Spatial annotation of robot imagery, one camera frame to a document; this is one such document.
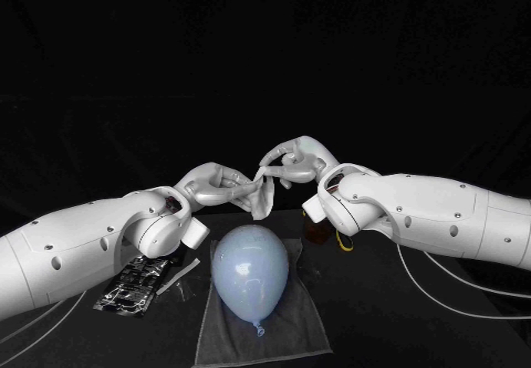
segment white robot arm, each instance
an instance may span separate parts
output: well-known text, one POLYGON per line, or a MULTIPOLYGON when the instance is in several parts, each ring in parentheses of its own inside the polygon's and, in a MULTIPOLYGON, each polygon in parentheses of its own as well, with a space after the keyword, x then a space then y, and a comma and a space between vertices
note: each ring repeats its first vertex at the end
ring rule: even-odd
POLYGON ((339 165, 324 146, 307 136, 278 145, 261 166, 294 152, 297 158, 291 154, 284 166, 267 166, 264 175, 284 182, 317 181, 317 194, 303 204, 313 222, 329 218, 347 236, 373 230, 421 251, 531 270, 526 199, 456 180, 408 174, 381 176, 363 166, 339 165), (310 160, 303 160, 307 150, 313 150, 310 160))
POLYGON ((174 187, 131 192, 36 218, 0 238, 0 320, 83 292, 138 255, 168 255, 179 242, 196 249, 209 229, 192 212, 225 202, 249 211, 245 196, 259 185, 207 163, 174 187))

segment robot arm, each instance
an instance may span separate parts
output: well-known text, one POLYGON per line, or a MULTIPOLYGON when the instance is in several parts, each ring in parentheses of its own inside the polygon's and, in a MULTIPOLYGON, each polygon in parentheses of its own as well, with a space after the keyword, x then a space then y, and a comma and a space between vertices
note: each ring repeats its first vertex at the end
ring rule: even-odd
MULTIPOLYGON (((277 158, 268 157, 269 153, 262 165, 277 158)), ((353 164, 324 167, 326 171, 314 170, 317 194, 303 204, 313 222, 329 218, 347 236, 373 230, 396 244, 421 251, 531 270, 526 199, 438 177, 381 176, 353 164)), ((291 180, 294 173, 300 176, 297 170, 287 164, 281 168, 271 166, 265 173, 291 180)))
POLYGON ((228 201, 249 211, 242 201, 258 187, 239 172, 207 163, 174 187, 131 192, 36 218, 0 238, 0 320, 83 292, 138 255, 167 255, 180 242, 196 249, 209 229, 192 212, 228 201))

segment gray towel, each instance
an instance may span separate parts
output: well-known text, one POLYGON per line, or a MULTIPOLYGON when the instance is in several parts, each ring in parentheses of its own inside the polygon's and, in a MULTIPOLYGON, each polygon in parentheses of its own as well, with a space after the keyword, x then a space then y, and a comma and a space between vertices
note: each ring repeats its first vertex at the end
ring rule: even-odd
MULTIPOLYGON (((278 304, 261 322, 265 334, 258 337, 252 324, 235 316, 210 283, 193 368, 244 366, 333 353, 316 306, 295 275, 301 240, 282 239, 281 242, 287 249, 290 273, 278 304)), ((216 246, 218 241, 213 241, 210 259, 216 246)))

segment light blue balloon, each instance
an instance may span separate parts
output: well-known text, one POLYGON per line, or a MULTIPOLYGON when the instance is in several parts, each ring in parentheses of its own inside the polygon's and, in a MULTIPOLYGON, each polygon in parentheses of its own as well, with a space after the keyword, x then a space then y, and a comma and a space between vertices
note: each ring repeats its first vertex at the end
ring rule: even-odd
POLYGON ((235 315, 258 329, 271 314, 287 282, 288 262, 282 241, 259 225, 233 228, 220 239, 212 260, 215 289, 235 315))

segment black table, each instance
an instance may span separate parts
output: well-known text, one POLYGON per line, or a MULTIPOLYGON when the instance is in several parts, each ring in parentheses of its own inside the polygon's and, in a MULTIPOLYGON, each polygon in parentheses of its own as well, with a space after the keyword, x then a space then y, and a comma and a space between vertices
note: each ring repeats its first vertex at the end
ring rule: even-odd
MULTIPOLYGON (((197 257, 202 263, 189 275, 210 273, 209 245, 239 225, 268 227, 280 238, 303 238, 300 210, 272 211, 259 222, 248 213, 199 215, 210 234, 184 264, 197 257)), ((394 243, 376 232, 353 237, 353 251, 340 250, 334 238, 323 245, 301 239, 304 251, 298 275, 320 312, 334 354, 258 366, 450 366, 521 367, 531 364, 531 349, 502 320, 461 316, 441 308, 414 286, 394 243)), ((454 308, 496 315, 483 293, 459 284, 430 263, 421 252, 402 248, 411 273, 425 290, 454 308)), ((463 274, 457 262, 444 265, 463 274)), ((167 279, 177 270, 171 270, 167 279)), ((196 339, 206 306, 206 288, 186 302, 166 293, 143 319, 92 309, 108 281, 93 287, 72 314, 7 367, 143 367, 189 368, 196 354, 196 339)), ((50 329, 75 304, 72 297, 50 315, 0 345, 0 362, 20 351, 50 329)), ((10 334, 50 307, 31 310, 0 323, 0 337, 10 334)))

